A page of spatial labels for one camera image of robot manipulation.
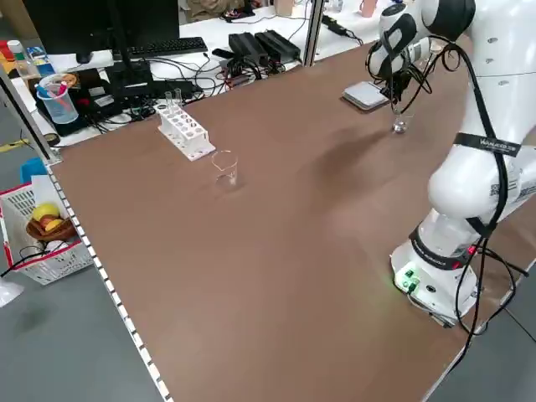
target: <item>desk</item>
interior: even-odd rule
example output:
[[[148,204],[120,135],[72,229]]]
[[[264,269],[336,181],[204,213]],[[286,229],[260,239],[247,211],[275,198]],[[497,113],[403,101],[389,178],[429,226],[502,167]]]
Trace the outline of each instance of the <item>desk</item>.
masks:
[[[378,23],[379,15],[381,11],[388,7],[391,4],[391,0],[379,0],[377,10],[372,18],[363,18],[358,14],[358,2],[346,2],[344,9],[341,13],[330,14],[344,27],[353,30],[365,43],[372,42],[378,38]],[[311,5],[307,9],[307,17],[311,11]],[[209,48],[209,55],[211,51],[216,48],[228,48],[229,34],[239,34],[242,32],[262,32],[267,29],[274,29],[285,37],[290,37],[300,25],[303,23],[303,20],[288,19],[288,18],[272,18],[260,21],[258,23],[253,23],[259,21],[262,18],[270,18],[275,15],[275,10],[273,7],[258,8],[255,10],[255,16],[250,18],[244,18],[238,21],[237,23],[226,23],[225,21],[213,18],[206,21],[200,21],[197,23],[189,23],[181,25],[180,34],[182,37],[203,37],[207,47]],[[302,18],[305,14],[305,6],[299,5],[295,6],[293,10],[292,17]],[[307,29],[308,22],[306,22],[303,27],[292,37],[292,42],[296,44],[301,50],[305,47],[305,42],[307,38]],[[354,39],[344,38],[328,31],[325,27],[321,29],[319,42],[317,46],[317,59],[323,59],[325,57],[341,53],[343,51],[355,48],[358,46],[358,43]],[[60,54],[53,55],[51,54],[50,60],[56,71],[76,71],[76,70],[85,70],[89,68],[102,68],[113,64],[111,57],[111,52],[108,50],[95,52],[92,61],[89,64],[83,66],[78,66],[78,63],[75,60],[74,54]],[[219,58],[212,57],[211,61],[207,62],[206,58],[202,54],[185,54],[178,56],[166,56],[168,59],[176,60],[182,63],[195,63],[197,65],[204,64],[204,70],[211,70],[218,65]],[[287,69],[294,68],[298,63],[287,64]],[[152,73],[156,80],[160,79],[176,79],[181,78],[183,75],[186,78],[192,78],[194,72],[191,70],[182,69],[179,71],[177,68],[166,64],[152,63],[151,65]],[[203,80],[203,77],[209,77],[215,79],[215,75],[218,70],[212,70],[208,73],[199,74],[200,78],[199,84],[201,86],[209,86],[207,80]],[[33,113],[33,118],[36,121],[38,127],[42,132],[52,132],[54,129],[50,124],[39,114],[38,111]],[[114,118],[115,121],[128,121],[126,116],[119,116]],[[114,130],[117,128],[117,125],[106,125],[106,128],[109,130]],[[76,132],[73,135],[62,138],[60,146],[68,146],[75,144],[80,141],[84,141],[88,138],[98,137],[100,135],[94,127],[88,127],[84,130]]]
[[[52,168],[175,400],[413,402],[461,349],[464,333],[394,288],[389,253],[430,209],[466,73],[438,67],[397,137],[389,109],[362,115],[339,99],[367,79],[354,68],[367,51],[188,106],[239,155],[235,193],[154,118],[65,149]],[[531,202],[503,222],[497,252],[526,266],[535,216]],[[487,271],[484,296],[497,299],[508,282]]]

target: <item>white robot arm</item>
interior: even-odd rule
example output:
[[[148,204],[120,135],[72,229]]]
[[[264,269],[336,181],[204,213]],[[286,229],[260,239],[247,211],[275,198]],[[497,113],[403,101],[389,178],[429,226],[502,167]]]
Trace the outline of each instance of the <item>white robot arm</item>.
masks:
[[[536,192],[536,150],[521,147],[536,126],[531,98],[536,90],[536,0],[417,0],[386,8],[380,41],[373,46],[369,70],[389,80],[402,70],[412,46],[430,35],[473,42],[471,64],[508,170],[508,200],[500,219]],[[487,223],[498,205],[499,174],[472,86],[460,128],[479,147],[453,145],[429,181],[433,209],[409,239],[391,255],[394,282],[428,310],[450,323],[475,302],[477,278],[471,268],[460,284],[461,268],[480,237],[472,219]],[[456,304],[456,290],[459,302]]]

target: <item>white test tube rack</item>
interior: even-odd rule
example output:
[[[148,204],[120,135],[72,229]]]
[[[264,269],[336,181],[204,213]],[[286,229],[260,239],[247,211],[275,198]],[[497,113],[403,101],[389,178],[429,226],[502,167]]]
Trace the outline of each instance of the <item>white test tube rack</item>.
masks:
[[[190,161],[197,161],[216,149],[209,141],[209,133],[186,111],[178,106],[155,106],[162,120],[158,130]]]

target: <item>plastic basket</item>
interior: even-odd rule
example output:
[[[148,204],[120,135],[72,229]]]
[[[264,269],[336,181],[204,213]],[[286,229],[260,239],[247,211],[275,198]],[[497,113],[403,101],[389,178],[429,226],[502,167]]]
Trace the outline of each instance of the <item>plastic basket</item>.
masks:
[[[26,223],[35,207],[33,195],[31,183],[0,193],[0,224],[8,266],[19,260],[18,251],[23,247],[38,244],[36,239],[26,233]],[[90,253],[78,240],[61,250],[21,264],[14,271],[23,273],[42,285],[48,285],[91,263]]]

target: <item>yellow object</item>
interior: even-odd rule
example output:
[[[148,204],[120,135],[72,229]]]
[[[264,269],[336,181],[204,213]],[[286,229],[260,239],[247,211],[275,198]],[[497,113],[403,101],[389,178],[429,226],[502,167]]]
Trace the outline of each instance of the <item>yellow object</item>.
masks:
[[[34,218],[38,222],[45,215],[52,215],[52,216],[55,216],[55,217],[59,217],[59,209],[58,209],[58,207],[56,207],[52,203],[45,203],[45,204],[41,204],[41,205],[38,205],[37,207],[35,207],[35,209],[32,212],[32,218]]]
[[[49,224],[47,224],[44,228],[44,231],[49,232],[50,230],[56,229],[63,221],[63,219],[54,219],[53,221],[50,221]]]
[[[19,140],[15,142],[10,142],[9,144],[0,145],[0,153],[11,151],[14,148],[21,147],[24,144],[29,144],[30,141],[28,140]]]

